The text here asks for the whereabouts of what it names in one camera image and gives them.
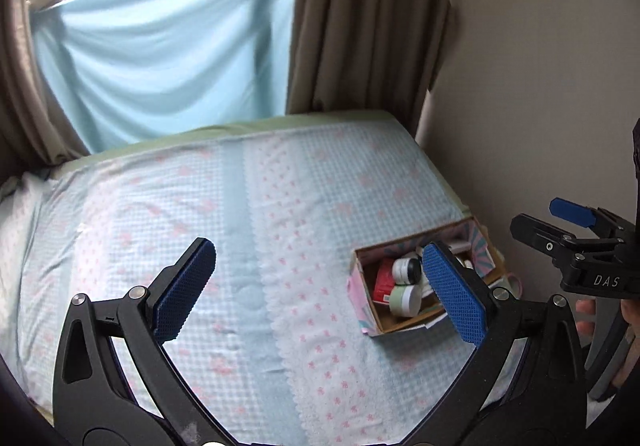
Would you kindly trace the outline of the person right hand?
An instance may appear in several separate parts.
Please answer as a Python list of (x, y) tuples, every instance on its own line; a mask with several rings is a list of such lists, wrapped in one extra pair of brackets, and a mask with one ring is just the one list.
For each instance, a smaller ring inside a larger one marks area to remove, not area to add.
[[(596, 301), (594, 299), (578, 299), (575, 304), (575, 310), (578, 314), (594, 316), (597, 314)], [(639, 301), (638, 300), (621, 300), (620, 310), (624, 321), (630, 325), (634, 333), (634, 340), (628, 350), (627, 356), (620, 370), (611, 381), (614, 388), (621, 388), (629, 378), (634, 366), (639, 361)]]

